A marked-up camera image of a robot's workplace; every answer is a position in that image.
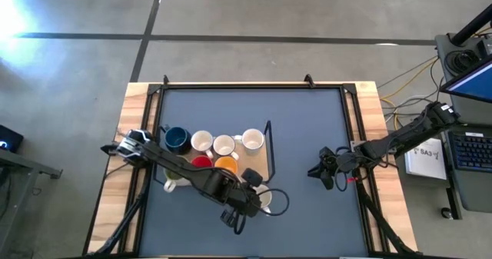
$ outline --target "monitor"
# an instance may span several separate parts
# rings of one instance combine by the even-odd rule
[[[440,91],[492,103],[492,56],[448,81],[441,86]]]

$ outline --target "red mug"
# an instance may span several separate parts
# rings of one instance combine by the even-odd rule
[[[205,155],[200,155],[200,156],[197,156],[197,157],[193,158],[193,160],[191,160],[191,163],[196,168],[211,168],[211,167],[214,167],[214,163],[212,162],[212,160],[208,156],[205,156]]]

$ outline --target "laptop keyboard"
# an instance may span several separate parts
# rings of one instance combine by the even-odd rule
[[[457,169],[492,172],[492,138],[453,134]]]

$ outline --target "paper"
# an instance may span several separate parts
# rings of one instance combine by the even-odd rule
[[[444,153],[439,139],[429,139],[405,154],[408,174],[446,180]]]

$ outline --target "blue mug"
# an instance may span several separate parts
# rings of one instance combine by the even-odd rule
[[[187,154],[191,150],[191,134],[184,128],[173,127],[168,125],[161,127],[165,133],[164,143],[166,148],[174,154]]]

